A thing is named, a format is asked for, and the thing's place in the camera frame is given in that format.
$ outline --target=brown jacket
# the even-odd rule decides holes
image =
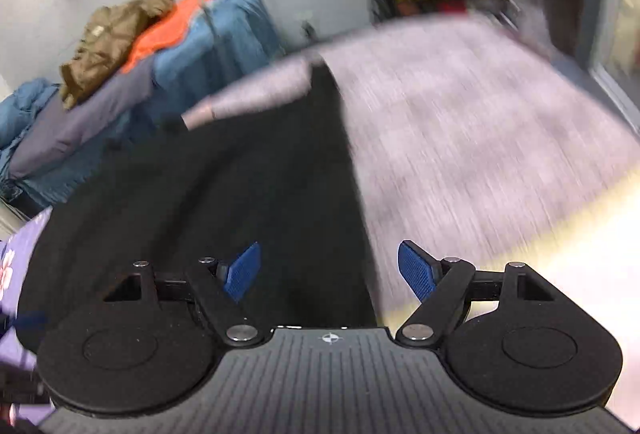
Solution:
[[[71,109],[89,98],[127,61],[135,39],[174,5],[174,0],[131,0],[96,10],[84,27],[76,55],[60,66],[65,107]]]

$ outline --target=black cloth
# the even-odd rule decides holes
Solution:
[[[56,207],[18,313],[53,328],[148,260],[178,273],[200,257],[262,248],[242,305],[262,326],[375,326],[371,262],[340,97],[326,65],[284,106],[213,121],[122,153]],[[36,352],[44,330],[18,330]]]

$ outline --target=pink flower print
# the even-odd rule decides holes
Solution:
[[[14,269],[11,267],[11,263],[14,261],[15,252],[10,249],[4,254],[2,259],[2,268],[0,268],[0,300],[4,296],[4,290],[8,289],[11,284],[11,277],[14,274]]]

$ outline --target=white circular logo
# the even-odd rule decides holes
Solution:
[[[326,335],[322,335],[321,338],[323,342],[326,342],[328,344],[335,344],[335,342],[337,342],[338,340],[342,340],[342,337],[339,337],[334,333],[327,333]]]

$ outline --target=orange cloth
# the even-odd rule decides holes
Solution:
[[[121,68],[129,72],[136,64],[160,49],[177,46],[187,34],[189,21],[200,5],[198,0],[181,0],[174,10],[157,24],[151,26],[133,43],[127,63]]]

